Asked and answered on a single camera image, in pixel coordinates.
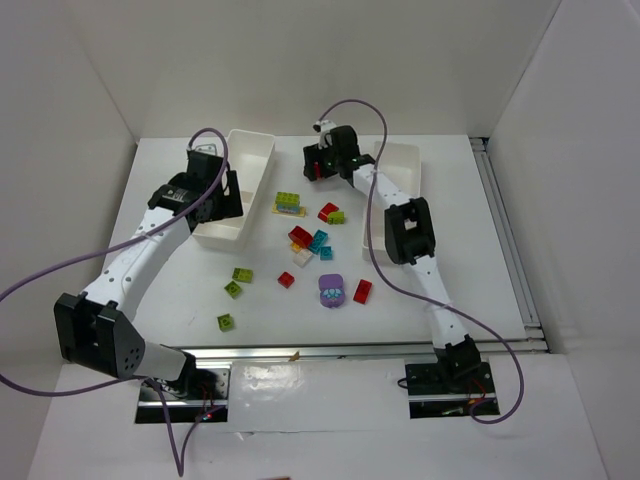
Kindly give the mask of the small green lego brick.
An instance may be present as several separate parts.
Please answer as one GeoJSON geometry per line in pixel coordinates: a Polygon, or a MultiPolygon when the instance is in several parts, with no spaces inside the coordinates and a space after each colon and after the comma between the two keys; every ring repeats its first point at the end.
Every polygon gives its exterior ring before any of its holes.
{"type": "Polygon", "coordinates": [[[340,210],[331,212],[327,217],[327,223],[330,225],[342,225],[345,223],[345,213],[340,210]]]}

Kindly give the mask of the green 2x4 lego brick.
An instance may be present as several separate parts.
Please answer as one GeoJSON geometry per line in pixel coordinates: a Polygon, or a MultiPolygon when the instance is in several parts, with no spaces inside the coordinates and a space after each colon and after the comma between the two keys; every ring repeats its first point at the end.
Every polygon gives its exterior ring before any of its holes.
{"type": "Polygon", "coordinates": [[[284,208],[298,208],[300,196],[297,193],[280,191],[276,194],[275,203],[284,208]]]}

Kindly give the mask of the green 2x3 lego brick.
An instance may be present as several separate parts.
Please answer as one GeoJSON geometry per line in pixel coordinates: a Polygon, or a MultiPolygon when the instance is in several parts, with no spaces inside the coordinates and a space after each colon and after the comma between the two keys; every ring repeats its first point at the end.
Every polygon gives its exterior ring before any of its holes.
{"type": "Polygon", "coordinates": [[[232,280],[241,283],[251,283],[254,272],[251,269],[236,267],[232,273],[232,280]]]}

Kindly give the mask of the green sloped lego brick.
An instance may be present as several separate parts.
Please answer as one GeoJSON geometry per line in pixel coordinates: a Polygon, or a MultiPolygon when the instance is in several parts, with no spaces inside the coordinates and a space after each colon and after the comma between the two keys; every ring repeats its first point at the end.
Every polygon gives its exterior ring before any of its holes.
{"type": "Polygon", "coordinates": [[[230,281],[228,284],[226,284],[224,286],[224,290],[233,299],[238,298],[243,293],[243,289],[235,281],[230,281]]]}

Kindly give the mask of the red 2x4 lego brick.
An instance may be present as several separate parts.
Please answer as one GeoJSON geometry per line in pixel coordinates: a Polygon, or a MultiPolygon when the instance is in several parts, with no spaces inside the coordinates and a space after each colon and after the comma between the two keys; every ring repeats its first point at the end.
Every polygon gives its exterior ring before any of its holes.
{"type": "Polygon", "coordinates": [[[353,301],[365,305],[372,290],[372,283],[365,279],[360,279],[353,295],[353,301]]]}

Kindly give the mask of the red 2x2 lego brick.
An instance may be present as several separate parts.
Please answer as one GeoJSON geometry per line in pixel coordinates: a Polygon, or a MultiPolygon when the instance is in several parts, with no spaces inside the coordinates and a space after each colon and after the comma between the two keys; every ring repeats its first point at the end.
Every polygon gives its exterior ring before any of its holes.
{"type": "Polygon", "coordinates": [[[277,279],[278,283],[286,289],[289,289],[295,282],[295,277],[287,271],[284,271],[277,279]]]}

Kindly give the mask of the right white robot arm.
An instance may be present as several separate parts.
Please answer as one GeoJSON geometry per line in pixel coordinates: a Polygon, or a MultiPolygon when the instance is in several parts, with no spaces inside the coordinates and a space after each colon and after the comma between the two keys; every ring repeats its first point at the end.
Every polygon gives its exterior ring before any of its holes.
{"type": "Polygon", "coordinates": [[[318,140],[303,149],[304,176],[310,181],[338,176],[367,196],[367,217],[373,208],[383,212],[386,254],[418,286],[417,293],[407,295],[431,308],[431,342],[441,376],[448,382],[470,379],[481,366],[481,356],[439,273],[427,200],[410,196],[381,172],[377,159],[360,151],[353,127],[320,120],[313,129],[318,140]]]}

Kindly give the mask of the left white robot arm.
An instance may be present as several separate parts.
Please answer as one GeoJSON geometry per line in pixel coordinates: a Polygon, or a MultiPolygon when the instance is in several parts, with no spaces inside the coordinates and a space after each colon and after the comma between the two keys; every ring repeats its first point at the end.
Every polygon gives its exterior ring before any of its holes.
{"type": "Polygon", "coordinates": [[[178,397],[213,383],[214,374],[198,368],[193,355],[145,340],[133,321],[156,276],[198,225],[242,214],[228,161],[188,150],[186,170],[152,194],[131,245],[81,293],[56,301],[62,357],[120,380],[152,378],[178,397]]]}

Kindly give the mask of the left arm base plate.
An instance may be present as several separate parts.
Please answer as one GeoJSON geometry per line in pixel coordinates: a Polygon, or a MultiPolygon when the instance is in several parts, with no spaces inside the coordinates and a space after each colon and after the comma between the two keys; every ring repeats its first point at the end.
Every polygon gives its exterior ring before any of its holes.
{"type": "MultiPolygon", "coordinates": [[[[227,422],[231,368],[215,364],[208,371],[207,380],[198,383],[189,393],[176,393],[166,384],[157,382],[172,423],[192,423],[196,416],[203,423],[227,422]]],[[[160,395],[148,381],[140,386],[134,421],[141,425],[165,422],[160,395]]]]}

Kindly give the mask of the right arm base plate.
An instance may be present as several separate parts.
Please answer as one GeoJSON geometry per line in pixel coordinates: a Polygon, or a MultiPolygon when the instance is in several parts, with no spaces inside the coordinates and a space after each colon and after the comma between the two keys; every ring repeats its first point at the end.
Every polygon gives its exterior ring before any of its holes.
{"type": "Polygon", "coordinates": [[[406,364],[397,385],[408,395],[411,419],[499,415],[495,384],[488,362],[462,380],[445,379],[435,363],[406,364]]]}

